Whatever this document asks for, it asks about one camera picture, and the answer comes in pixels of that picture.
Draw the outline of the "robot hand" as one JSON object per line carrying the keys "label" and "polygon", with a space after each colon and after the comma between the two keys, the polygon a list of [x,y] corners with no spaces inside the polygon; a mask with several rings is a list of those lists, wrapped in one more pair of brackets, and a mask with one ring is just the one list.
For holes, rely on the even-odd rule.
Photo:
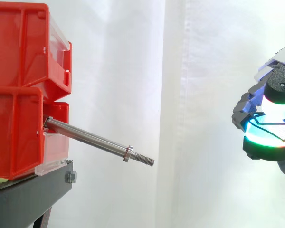
{"label": "robot hand", "polygon": [[254,78],[257,83],[233,109],[232,123],[244,132],[249,158],[277,162],[285,175],[285,47]]}

